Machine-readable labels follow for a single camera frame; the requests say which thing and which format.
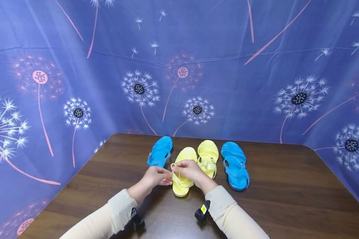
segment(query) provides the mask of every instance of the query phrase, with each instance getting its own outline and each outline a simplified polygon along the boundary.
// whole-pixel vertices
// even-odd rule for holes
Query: person's left hand
[[[157,185],[169,186],[173,184],[172,172],[161,167],[150,166],[141,181],[150,188],[154,188]]]

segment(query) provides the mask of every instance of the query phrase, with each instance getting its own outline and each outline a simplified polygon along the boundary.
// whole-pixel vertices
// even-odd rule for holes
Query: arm
[[[112,197],[107,204],[79,221],[60,239],[109,239],[122,231],[131,220],[132,208],[141,204],[157,184],[170,185],[171,173],[166,169],[150,167],[144,177],[129,189]]]
[[[222,186],[207,177],[200,188],[205,199],[210,201],[210,216],[228,239],[269,239]]]

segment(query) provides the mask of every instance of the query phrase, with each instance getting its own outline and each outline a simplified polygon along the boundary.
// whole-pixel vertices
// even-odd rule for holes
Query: yellow sandal
[[[182,160],[194,160],[197,162],[197,153],[195,152],[194,148],[186,147],[182,149],[182,151],[177,156],[175,162],[170,166],[172,168],[175,166],[179,161]],[[184,197],[189,192],[189,188],[194,185],[194,182],[184,176],[181,176],[179,173],[172,173],[173,179],[173,192],[174,195],[177,197]]]
[[[217,146],[213,141],[207,139],[199,144],[198,154],[197,164],[209,178],[214,179],[217,175],[217,166],[215,164],[219,158]]]

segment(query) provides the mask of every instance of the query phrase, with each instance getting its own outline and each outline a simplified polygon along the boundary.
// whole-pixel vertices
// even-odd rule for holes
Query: wrist
[[[148,186],[146,182],[140,180],[128,189],[129,196],[136,200],[137,204],[140,205],[147,195],[152,191],[152,187]]]
[[[212,191],[218,186],[218,184],[213,179],[209,178],[207,175],[205,175],[205,177],[200,180],[199,185],[204,195],[206,195],[208,192]]]

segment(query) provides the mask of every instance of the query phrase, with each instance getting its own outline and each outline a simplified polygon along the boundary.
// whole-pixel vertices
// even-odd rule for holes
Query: yellow label
[[[203,213],[203,214],[205,214],[205,213],[206,213],[206,207],[205,207],[205,205],[202,205],[202,207],[201,207],[201,211],[202,211],[202,213]]]

